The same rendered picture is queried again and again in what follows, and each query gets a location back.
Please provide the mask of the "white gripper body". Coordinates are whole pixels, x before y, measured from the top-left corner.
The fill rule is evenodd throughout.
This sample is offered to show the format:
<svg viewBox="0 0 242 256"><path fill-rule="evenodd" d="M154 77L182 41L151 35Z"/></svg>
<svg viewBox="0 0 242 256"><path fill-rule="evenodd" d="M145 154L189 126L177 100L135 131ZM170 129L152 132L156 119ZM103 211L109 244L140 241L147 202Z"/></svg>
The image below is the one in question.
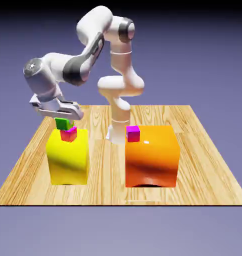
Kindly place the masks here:
<svg viewBox="0 0 242 256"><path fill-rule="evenodd" d="M62 102L58 98L47 102L40 102L35 109L45 117L63 118L72 121L79 121L84 117L84 112L77 102Z"/></svg>

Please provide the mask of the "small green cube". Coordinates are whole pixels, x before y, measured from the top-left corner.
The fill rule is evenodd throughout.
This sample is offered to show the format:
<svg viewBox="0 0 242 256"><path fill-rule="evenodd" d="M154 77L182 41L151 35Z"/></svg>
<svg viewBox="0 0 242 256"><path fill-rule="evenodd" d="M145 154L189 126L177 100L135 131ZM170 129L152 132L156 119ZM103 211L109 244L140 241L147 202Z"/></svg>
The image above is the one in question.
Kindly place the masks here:
<svg viewBox="0 0 242 256"><path fill-rule="evenodd" d="M56 128L62 131L68 131L74 126L74 121L66 118L56 117L55 119Z"/></svg>

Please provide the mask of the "small red cube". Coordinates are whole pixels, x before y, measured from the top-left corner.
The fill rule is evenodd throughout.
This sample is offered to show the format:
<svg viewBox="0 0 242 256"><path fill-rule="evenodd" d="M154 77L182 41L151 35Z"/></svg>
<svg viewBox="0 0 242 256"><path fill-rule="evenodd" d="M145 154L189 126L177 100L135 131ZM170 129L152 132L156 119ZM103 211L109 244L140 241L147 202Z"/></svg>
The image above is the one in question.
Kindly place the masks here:
<svg viewBox="0 0 242 256"><path fill-rule="evenodd" d="M77 138L77 127L73 126L69 130L60 130L60 137L62 141L73 142Z"/></svg>

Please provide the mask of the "small magenta cube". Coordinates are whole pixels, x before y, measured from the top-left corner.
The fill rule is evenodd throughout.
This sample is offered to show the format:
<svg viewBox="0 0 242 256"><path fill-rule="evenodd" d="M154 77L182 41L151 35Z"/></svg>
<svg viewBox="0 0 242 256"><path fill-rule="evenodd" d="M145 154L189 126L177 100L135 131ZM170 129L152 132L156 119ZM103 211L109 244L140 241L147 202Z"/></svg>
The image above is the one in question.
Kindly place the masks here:
<svg viewBox="0 0 242 256"><path fill-rule="evenodd" d="M138 125L126 126L126 138L129 143L140 141L140 128Z"/></svg>

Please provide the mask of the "large yellow box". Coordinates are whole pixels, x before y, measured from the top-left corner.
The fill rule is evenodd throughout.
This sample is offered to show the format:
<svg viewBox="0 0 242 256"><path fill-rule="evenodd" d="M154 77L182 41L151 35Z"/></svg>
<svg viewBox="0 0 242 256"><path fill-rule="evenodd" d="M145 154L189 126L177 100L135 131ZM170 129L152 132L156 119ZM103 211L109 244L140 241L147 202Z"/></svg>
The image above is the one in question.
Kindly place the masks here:
<svg viewBox="0 0 242 256"><path fill-rule="evenodd" d="M54 129L46 143L46 156L52 185L86 185L90 169L89 133L78 129L74 141L61 139Z"/></svg>

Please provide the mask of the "large orange box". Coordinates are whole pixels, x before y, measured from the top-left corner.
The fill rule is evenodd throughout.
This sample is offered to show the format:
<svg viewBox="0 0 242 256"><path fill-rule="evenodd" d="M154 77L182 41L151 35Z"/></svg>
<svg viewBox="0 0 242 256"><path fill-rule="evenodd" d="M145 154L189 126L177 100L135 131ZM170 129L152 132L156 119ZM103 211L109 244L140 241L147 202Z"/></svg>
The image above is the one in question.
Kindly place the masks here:
<svg viewBox="0 0 242 256"><path fill-rule="evenodd" d="M171 125L138 125L140 141L125 139L125 186L174 188L180 146Z"/></svg>

